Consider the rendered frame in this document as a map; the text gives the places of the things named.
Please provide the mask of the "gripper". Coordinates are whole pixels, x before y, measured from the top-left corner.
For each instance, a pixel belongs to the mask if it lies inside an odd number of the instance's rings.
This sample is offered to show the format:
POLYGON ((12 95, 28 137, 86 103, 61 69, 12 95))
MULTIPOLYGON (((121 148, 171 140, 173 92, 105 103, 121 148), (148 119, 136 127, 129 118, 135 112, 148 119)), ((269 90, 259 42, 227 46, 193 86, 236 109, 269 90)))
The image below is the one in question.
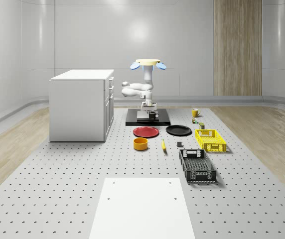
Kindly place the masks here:
POLYGON ((156 111, 157 110, 157 103, 153 103, 152 101, 144 101, 141 105, 141 111, 156 111))

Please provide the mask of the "red plate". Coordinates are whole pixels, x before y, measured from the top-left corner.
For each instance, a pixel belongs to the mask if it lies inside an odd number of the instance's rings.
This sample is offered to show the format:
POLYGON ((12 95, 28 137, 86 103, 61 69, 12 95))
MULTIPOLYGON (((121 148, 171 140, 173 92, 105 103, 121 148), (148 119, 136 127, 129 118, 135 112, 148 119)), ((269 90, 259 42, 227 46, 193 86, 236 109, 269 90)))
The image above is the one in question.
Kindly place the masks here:
POLYGON ((141 126, 135 128, 133 134, 137 137, 152 138, 159 135, 159 130, 155 127, 141 126))

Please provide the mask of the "black plate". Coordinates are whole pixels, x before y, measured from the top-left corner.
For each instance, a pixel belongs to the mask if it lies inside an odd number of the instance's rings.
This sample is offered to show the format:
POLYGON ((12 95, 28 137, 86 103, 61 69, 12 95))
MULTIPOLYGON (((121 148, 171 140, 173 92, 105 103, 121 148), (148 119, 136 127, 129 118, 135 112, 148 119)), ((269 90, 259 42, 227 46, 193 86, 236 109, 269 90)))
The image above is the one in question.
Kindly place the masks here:
POLYGON ((170 125, 166 128, 166 132, 174 136, 188 136, 192 134, 192 130, 184 125, 170 125))

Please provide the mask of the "yellow bowl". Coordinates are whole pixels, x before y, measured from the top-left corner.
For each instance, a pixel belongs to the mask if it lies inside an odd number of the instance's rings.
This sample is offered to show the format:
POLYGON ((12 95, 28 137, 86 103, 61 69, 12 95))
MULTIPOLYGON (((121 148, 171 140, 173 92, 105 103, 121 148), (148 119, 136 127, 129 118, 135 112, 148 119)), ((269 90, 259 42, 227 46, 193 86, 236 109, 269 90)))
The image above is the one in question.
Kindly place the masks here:
POLYGON ((138 137, 134 139, 134 149, 143 151, 148 148, 148 140, 143 137, 138 137))

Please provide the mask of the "drone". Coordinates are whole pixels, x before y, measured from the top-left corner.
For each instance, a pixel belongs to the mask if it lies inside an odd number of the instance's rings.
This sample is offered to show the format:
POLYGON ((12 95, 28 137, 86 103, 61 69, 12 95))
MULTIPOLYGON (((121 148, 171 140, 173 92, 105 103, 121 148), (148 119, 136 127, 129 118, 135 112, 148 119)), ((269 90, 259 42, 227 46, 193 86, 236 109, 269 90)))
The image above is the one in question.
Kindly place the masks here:
POLYGON ((139 66, 156 66, 159 69, 165 70, 166 66, 159 59, 137 59, 131 64, 132 70, 137 69, 139 66))

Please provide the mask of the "white cabinet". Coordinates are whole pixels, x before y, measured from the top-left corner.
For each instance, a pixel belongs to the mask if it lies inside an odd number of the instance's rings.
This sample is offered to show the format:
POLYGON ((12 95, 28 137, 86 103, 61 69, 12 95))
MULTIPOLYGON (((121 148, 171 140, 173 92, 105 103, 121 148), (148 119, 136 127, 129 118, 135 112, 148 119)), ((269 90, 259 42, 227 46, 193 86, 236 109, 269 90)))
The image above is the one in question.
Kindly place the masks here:
POLYGON ((70 70, 49 81, 49 140, 104 142, 113 122, 114 70, 70 70))

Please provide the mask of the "yellow basket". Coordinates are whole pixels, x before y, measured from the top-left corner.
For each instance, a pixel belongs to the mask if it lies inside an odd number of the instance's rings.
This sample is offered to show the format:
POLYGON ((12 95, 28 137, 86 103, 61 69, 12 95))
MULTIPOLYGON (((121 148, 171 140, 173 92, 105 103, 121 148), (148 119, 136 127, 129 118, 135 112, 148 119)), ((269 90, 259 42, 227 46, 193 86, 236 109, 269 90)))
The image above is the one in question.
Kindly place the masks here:
POLYGON ((215 129, 197 129, 195 137, 207 152, 226 152, 227 143, 215 129))

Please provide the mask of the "dark grey basket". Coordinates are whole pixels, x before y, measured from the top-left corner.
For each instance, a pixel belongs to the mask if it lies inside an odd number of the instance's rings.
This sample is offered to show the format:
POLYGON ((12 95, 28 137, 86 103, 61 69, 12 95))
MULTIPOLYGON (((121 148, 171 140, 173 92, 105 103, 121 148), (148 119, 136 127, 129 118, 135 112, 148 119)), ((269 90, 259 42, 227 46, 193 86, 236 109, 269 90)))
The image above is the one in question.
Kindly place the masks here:
POLYGON ((216 181, 216 168, 205 150, 181 149, 179 157, 187 181, 216 181))

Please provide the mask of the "white board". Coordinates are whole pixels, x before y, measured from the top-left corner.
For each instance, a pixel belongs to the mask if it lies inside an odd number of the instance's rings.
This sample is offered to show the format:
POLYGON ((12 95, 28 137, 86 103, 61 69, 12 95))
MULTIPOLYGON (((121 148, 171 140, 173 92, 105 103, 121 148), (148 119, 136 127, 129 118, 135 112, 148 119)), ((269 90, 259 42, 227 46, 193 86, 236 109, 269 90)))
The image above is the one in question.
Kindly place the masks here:
POLYGON ((179 178, 106 178, 89 239, 195 239, 179 178))

